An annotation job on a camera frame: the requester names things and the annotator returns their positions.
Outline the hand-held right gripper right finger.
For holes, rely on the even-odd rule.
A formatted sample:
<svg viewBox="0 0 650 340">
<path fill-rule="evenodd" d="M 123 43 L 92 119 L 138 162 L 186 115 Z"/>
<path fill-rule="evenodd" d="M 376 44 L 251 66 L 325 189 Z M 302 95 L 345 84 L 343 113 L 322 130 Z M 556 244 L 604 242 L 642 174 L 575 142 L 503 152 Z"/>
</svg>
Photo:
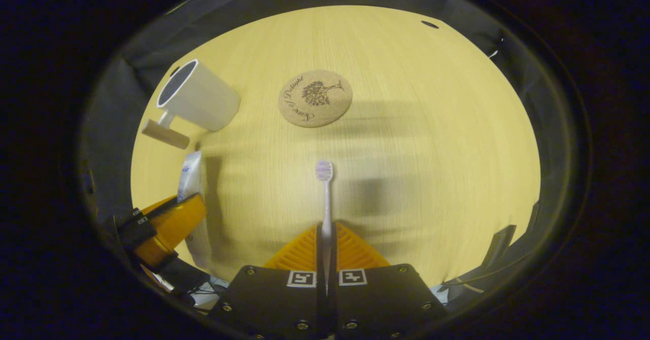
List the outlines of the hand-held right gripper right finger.
<svg viewBox="0 0 650 340">
<path fill-rule="evenodd" d="M 332 232 L 331 338 L 405 339 L 448 315 L 411 264 L 390 264 L 344 224 Z"/>
</svg>

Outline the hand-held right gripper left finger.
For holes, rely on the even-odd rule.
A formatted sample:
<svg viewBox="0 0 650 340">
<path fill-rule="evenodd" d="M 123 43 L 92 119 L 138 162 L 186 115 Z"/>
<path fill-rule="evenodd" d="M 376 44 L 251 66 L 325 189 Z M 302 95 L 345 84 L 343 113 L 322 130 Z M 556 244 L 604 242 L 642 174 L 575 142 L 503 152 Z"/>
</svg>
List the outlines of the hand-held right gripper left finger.
<svg viewBox="0 0 650 340">
<path fill-rule="evenodd" d="M 267 266 L 247 264 L 209 319 L 250 339 L 328 337 L 327 275 L 320 225 L 282 248 Z"/>
</svg>

